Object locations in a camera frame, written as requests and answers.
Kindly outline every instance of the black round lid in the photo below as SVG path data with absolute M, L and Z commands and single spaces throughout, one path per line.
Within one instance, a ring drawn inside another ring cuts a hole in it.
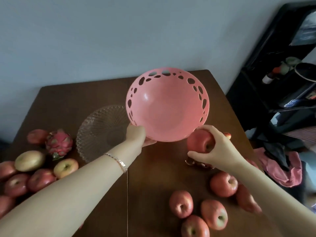
M 302 78 L 316 82 L 316 65 L 310 63 L 299 63 L 295 66 L 295 72 Z

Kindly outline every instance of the person's right arm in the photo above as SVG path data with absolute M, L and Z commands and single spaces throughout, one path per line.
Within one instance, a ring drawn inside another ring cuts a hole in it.
M 208 154 L 189 151 L 188 156 L 235 176 L 248 188 L 264 214 L 288 236 L 316 236 L 316 215 L 248 163 L 223 133 L 204 125 L 214 135 L 215 147 Z

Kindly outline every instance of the pink bowl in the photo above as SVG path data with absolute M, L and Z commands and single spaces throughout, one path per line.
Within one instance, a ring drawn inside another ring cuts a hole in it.
M 128 117 L 142 125 L 147 137 L 173 142 L 189 136 L 209 114 L 209 97 L 202 83 L 177 68 L 160 68 L 140 75 L 126 97 Z

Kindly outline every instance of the striped cloth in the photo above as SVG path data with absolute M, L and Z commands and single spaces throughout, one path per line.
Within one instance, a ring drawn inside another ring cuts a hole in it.
M 284 133 L 283 135 L 298 138 L 303 141 L 316 143 L 316 126 L 289 131 L 289 132 Z

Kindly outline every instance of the hand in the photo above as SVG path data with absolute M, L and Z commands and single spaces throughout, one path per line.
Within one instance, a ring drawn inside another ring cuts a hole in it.
M 236 150 L 229 139 L 212 125 L 203 125 L 198 129 L 205 129 L 214 136 L 215 147 L 208 154 L 201 154 L 195 151 L 189 151 L 188 156 L 196 161 L 211 164 L 222 171 L 230 173 L 239 164 L 247 162 Z
M 129 124 L 126 130 L 126 140 L 135 142 L 140 147 L 155 144 L 157 141 L 146 137 L 146 131 L 143 126 L 134 126 Z

